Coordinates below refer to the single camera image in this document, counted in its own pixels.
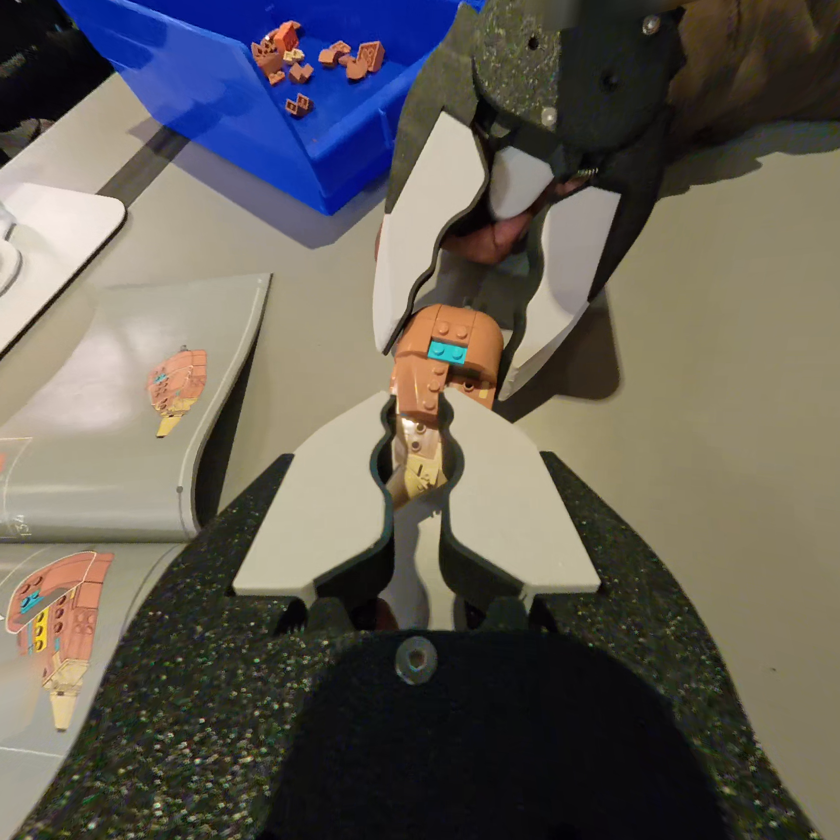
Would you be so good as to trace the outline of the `open instruction booklet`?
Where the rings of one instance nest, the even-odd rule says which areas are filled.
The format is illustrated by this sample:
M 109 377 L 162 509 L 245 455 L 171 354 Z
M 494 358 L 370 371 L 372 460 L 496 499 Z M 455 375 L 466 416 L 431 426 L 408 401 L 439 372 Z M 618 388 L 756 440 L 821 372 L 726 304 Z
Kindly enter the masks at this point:
M 200 529 L 198 467 L 270 282 L 105 290 L 2 426 L 2 761 L 67 753 L 119 637 Z

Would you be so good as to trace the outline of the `brown brick vehicle model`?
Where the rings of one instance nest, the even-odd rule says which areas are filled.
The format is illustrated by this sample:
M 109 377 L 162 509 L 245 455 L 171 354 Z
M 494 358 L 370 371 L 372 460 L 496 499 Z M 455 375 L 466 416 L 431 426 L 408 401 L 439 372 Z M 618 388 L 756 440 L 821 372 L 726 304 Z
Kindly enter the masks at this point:
M 447 482 L 441 398 L 458 392 L 493 408 L 503 348 L 501 328 L 481 311 L 437 304 L 408 320 L 391 375 L 394 468 L 387 487 L 395 509 Z

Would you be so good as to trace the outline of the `pile of brown bricks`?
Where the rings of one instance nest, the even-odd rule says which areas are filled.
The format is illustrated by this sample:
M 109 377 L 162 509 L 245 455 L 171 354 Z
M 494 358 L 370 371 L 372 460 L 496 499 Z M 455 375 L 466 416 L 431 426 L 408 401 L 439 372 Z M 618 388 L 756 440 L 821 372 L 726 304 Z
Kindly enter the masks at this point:
M 384 76 L 389 59 L 379 39 L 320 38 L 287 20 L 250 46 L 280 114 L 293 122 L 337 121 Z

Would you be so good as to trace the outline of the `person's right forearm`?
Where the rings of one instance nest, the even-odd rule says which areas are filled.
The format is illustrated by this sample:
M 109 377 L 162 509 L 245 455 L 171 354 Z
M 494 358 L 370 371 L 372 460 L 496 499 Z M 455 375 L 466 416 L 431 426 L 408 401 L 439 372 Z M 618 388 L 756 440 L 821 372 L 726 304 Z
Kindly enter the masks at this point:
M 673 155 L 764 123 L 838 120 L 838 1 L 692 2 L 679 32 Z

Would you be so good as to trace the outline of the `grey desk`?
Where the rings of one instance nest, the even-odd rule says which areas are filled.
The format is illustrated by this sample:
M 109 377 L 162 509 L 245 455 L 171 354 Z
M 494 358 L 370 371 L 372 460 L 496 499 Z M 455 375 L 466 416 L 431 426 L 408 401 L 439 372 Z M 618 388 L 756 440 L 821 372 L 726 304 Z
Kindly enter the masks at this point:
M 158 130 L 111 77 L 2 168 L 96 193 Z M 838 838 L 838 124 L 775 124 L 675 164 L 632 252 L 503 407 L 663 560 L 764 750 Z M 384 387 L 383 190 L 324 217 L 193 143 L 2 361 L 2 416 L 87 330 L 97 291 L 271 272 L 223 505 Z

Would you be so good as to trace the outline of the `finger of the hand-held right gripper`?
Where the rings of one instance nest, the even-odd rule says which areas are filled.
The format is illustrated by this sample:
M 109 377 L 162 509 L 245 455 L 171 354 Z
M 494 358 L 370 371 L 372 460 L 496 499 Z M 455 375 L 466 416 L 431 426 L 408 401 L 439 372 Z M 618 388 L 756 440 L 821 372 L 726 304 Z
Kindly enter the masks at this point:
M 477 204 L 489 183 L 479 137 L 442 111 L 381 226 L 372 295 L 376 349 L 388 354 L 432 276 L 451 225 Z
M 615 192 L 577 191 L 540 214 L 528 247 L 537 286 L 524 309 L 499 401 L 511 398 L 546 365 L 587 309 L 620 201 Z

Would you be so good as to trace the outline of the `white stand base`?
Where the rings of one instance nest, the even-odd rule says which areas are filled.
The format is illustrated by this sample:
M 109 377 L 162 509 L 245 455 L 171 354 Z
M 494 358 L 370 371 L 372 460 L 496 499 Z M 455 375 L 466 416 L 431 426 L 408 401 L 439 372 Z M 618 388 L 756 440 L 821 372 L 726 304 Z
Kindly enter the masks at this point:
M 1 353 L 119 231 L 119 199 L 29 182 L 1 187 Z

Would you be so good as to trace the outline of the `person's right hand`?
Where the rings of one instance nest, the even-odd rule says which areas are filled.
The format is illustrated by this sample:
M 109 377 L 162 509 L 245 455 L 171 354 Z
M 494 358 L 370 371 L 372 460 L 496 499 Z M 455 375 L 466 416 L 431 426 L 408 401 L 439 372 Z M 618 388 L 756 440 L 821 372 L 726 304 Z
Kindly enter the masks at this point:
M 567 182 L 553 182 L 525 211 L 517 216 L 488 224 L 471 233 L 447 235 L 442 244 L 445 252 L 481 266 L 494 266 L 518 248 L 527 236 L 529 227 L 539 211 L 554 198 L 563 198 L 585 186 L 587 176 L 578 176 Z

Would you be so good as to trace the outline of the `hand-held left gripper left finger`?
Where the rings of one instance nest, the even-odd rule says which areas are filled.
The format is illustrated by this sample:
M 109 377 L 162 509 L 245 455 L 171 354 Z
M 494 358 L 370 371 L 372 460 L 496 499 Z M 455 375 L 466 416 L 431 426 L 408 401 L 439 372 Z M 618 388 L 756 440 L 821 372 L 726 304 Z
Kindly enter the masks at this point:
M 390 584 L 393 403 L 377 392 L 297 448 L 236 573 L 237 595 L 357 607 Z

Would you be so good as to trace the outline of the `blue plastic bin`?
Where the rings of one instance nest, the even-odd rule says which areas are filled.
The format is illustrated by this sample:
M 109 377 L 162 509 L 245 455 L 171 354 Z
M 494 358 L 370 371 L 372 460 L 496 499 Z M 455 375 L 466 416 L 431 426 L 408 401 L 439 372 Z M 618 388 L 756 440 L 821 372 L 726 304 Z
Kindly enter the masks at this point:
M 324 215 L 387 173 L 408 89 L 449 1 L 66 1 L 151 117 Z M 314 65 L 271 86 L 251 45 L 301 25 Z

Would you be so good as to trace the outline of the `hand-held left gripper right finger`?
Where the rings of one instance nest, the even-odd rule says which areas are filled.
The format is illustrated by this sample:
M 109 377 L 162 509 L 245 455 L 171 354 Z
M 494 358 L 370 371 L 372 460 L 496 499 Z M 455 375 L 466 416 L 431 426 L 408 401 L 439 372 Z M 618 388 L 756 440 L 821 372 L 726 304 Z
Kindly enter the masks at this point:
M 454 472 L 442 512 L 439 568 L 448 588 L 486 611 L 498 597 L 594 593 L 601 579 L 546 463 L 520 427 L 465 394 L 446 394 Z

